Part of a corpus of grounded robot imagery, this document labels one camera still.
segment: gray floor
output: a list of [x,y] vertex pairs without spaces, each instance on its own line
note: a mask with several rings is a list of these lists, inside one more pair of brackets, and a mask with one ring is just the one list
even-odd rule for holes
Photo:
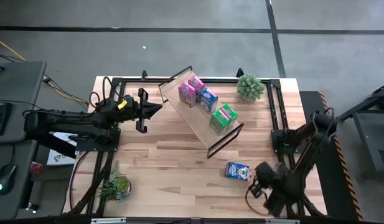
[[[273,0],[278,29],[384,30],[384,0]],[[269,29],[265,0],[1,1],[0,24]],[[87,99],[98,75],[168,76],[193,65],[202,76],[233,77],[237,68],[279,77],[271,34],[71,33],[0,31],[28,60],[45,60],[47,74]],[[384,35],[279,35],[288,78],[300,90],[321,90],[341,114],[384,84]],[[0,45],[0,53],[11,53]],[[38,105],[81,110],[45,85]],[[338,130],[353,177],[370,170],[351,121]],[[365,220],[384,222],[384,183],[357,182]],[[66,183],[43,187],[39,216],[58,214]]]

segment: small carton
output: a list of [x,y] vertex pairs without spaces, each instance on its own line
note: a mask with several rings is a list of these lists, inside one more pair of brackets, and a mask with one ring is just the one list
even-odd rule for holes
[[218,97],[208,88],[202,90],[199,95],[200,106],[209,114],[217,109]]
[[192,107],[196,103],[197,91],[195,88],[187,84],[186,82],[180,84],[178,87],[179,99],[184,103]]
[[223,134],[229,125],[229,118],[220,109],[211,114],[210,126],[218,135]]
[[223,105],[220,109],[230,120],[228,129],[232,128],[237,119],[237,113],[229,105]]
[[228,162],[227,168],[225,169],[225,177],[249,181],[253,178],[253,173],[250,166]]
[[187,83],[197,90],[197,102],[199,102],[200,93],[205,89],[204,83],[195,75]]

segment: potted plant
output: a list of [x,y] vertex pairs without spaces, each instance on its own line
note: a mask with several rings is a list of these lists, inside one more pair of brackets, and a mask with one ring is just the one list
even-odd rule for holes
[[255,101],[261,98],[264,93],[265,85],[254,74],[246,73],[241,76],[237,83],[237,93],[246,101]]
[[111,200],[119,200],[125,202],[131,193],[131,182],[124,175],[119,175],[119,162],[115,162],[113,176],[110,180],[103,183],[100,188],[99,196],[109,202]]

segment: green plant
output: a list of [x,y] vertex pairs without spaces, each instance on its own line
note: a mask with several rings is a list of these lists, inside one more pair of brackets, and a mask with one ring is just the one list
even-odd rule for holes
[[103,183],[103,186],[100,188],[99,196],[109,202],[111,200],[119,200],[125,202],[130,194],[130,186],[126,176],[119,176],[119,162],[115,162],[115,167],[113,170],[113,176],[110,180]]
[[246,73],[240,77],[237,83],[237,93],[246,101],[255,101],[261,98],[264,93],[265,85],[254,74]]

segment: wooden tabletop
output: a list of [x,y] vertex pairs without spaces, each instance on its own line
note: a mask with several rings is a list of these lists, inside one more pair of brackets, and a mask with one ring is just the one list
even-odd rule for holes
[[[103,77],[97,77],[93,88],[100,96],[102,80]],[[297,81],[283,78],[280,82],[289,127],[296,129],[305,123]],[[144,88],[149,93],[149,102],[162,103],[157,84],[127,83],[125,92],[138,98],[138,88]],[[268,217],[255,214],[247,207],[244,195],[248,182],[224,176],[227,162],[252,168],[261,162],[271,166],[278,162],[270,138],[273,127],[267,91],[260,100],[252,103],[238,97],[235,84],[207,86],[218,95],[219,102],[229,104],[238,113],[238,121],[245,124],[239,136],[212,158],[206,159],[206,148],[168,102],[150,121],[146,120],[147,134],[135,130],[135,121],[120,124],[121,138],[114,160],[119,160],[121,175],[127,175],[133,187],[126,203],[106,204],[106,217]],[[275,91],[274,100],[279,114]],[[280,119],[278,123],[279,128],[283,128]],[[96,153],[89,153],[75,174],[74,205],[91,184],[95,160]],[[305,193],[311,202],[326,213],[316,167],[309,173],[306,184]],[[257,211],[267,213],[263,197],[255,199],[249,194],[248,200]],[[68,194],[63,209],[66,211],[69,211]]]

